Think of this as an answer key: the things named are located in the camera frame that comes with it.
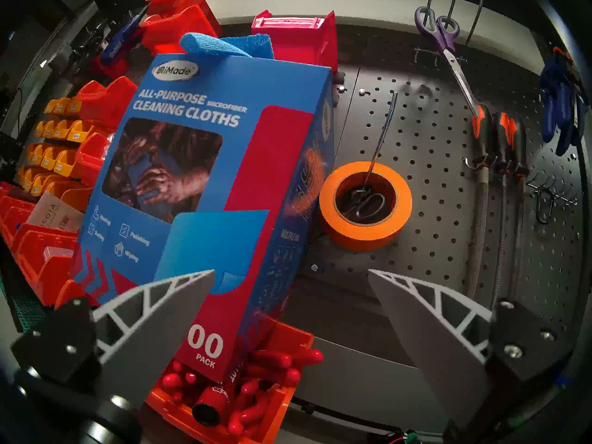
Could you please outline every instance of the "orange-black handle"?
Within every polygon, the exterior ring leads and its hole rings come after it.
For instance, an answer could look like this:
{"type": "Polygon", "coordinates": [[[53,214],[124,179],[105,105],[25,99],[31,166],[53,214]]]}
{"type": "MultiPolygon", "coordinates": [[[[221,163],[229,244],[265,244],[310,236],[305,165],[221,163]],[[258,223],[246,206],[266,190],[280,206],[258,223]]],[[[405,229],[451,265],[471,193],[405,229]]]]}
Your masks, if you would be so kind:
{"type": "Polygon", "coordinates": [[[472,118],[473,136],[476,138],[477,156],[473,159],[474,165],[483,163],[489,166],[493,162],[492,158],[492,143],[493,133],[491,128],[491,114],[485,105],[479,105],[479,116],[472,118]]]}
{"type": "Polygon", "coordinates": [[[510,131],[510,118],[505,112],[493,115],[493,154],[497,157],[494,171],[499,174],[510,173],[516,166],[513,135],[510,131]]]}
{"type": "Polygon", "coordinates": [[[526,130],[524,124],[520,119],[510,119],[510,135],[512,136],[512,144],[514,145],[514,157],[516,169],[514,175],[516,179],[524,178],[528,175],[528,160],[526,156],[526,130]]]}

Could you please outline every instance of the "purple-handled scissors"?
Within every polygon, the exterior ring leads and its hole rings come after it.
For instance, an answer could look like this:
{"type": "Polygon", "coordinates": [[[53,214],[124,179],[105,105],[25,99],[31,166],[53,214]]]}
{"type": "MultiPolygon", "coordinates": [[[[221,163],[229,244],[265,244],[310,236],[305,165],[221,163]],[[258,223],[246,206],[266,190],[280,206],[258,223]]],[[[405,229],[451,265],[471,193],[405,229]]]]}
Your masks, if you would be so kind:
{"type": "Polygon", "coordinates": [[[438,52],[446,59],[452,69],[452,74],[461,87],[462,95],[465,97],[469,109],[475,117],[479,117],[479,107],[475,96],[471,92],[469,83],[462,72],[458,60],[454,56],[454,40],[461,31],[460,26],[453,18],[441,15],[436,19],[434,11],[426,6],[420,6],[415,10],[415,26],[422,36],[425,36],[434,43],[438,52]],[[427,14],[426,25],[423,24],[423,15],[427,14]]]}

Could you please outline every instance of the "pegboard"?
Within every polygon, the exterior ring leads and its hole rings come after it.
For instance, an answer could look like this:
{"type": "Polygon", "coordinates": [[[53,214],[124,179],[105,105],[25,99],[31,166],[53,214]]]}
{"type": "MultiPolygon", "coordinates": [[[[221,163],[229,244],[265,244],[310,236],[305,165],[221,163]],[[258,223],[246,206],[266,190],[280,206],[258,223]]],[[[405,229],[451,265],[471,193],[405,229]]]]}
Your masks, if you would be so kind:
{"type": "MultiPolygon", "coordinates": [[[[461,160],[464,156],[470,159],[475,153],[471,112],[444,60],[440,59],[435,66],[433,55],[420,52],[414,63],[415,47],[432,49],[419,35],[364,28],[354,34],[365,38],[366,45],[341,140],[336,145],[334,168],[371,159],[392,92],[398,92],[378,162],[405,178],[413,195],[413,212],[397,238],[373,252],[350,252],[321,236],[310,246],[303,272],[369,296],[373,295],[367,281],[369,268],[424,279],[462,292],[476,177],[461,160]],[[358,95],[359,89],[370,95],[358,95]]],[[[459,55],[467,60],[462,69],[478,102],[492,113],[505,111],[509,117],[523,121],[529,166],[533,169],[531,177],[539,172],[535,184],[540,185],[554,175],[554,190],[559,191],[565,183],[571,195],[576,191],[581,195],[579,164],[571,157],[575,149],[558,157],[554,154],[558,137],[549,144],[541,140],[543,106],[538,75],[471,48],[460,47],[459,55]]],[[[507,295],[509,288],[516,201],[522,197],[520,187],[513,180],[508,183],[501,296],[507,295]]],[[[562,207],[557,202],[553,220],[539,224],[532,191],[527,188],[525,197],[524,268],[516,298],[536,314],[560,321],[566,329],[573,318],[580,277],[583,246],[578,233],[583,232],[582,210],[580,205],[562,207]]],[[[490,175],[485,248],[475,297],[486,307],[493,293],[500,201],[500,180],[490,175]]]]}

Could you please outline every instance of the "orange tape roll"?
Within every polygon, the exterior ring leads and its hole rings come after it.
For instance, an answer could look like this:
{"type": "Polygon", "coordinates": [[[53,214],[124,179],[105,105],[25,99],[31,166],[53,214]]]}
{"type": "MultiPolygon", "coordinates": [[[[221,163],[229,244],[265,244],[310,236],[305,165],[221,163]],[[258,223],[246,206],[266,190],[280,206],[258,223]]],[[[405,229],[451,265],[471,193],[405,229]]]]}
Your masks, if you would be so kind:
{"type": "Polygon", "coordinates": [[[390,214],[374,224],[358,224],[339,213],[337,201],[363,184],[369,166],[370,162],[352,162],[339,167],[325,180],[319,196],[325,232],[335,243],[353,251],[371,251],[389,243],[407,223],[413,207],[407,182],[395,170],[376,163],[368,184],[384,195],[390,214]]]}

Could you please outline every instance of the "microfiber cloth box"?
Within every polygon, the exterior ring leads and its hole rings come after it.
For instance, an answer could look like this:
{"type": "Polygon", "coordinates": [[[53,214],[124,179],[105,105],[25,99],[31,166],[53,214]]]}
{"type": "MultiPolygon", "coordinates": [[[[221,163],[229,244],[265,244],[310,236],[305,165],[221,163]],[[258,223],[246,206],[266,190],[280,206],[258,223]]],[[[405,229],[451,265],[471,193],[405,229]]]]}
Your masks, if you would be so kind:
{"type": "Polygon", "coordinates": [[[331,70],[274,60],[260,39],[188,34],[188,54],[154,59],[113,137],[71,270],[104,304],[214,269],[175,357],[216,382],[280,316],[333,165],[331,70]]]}

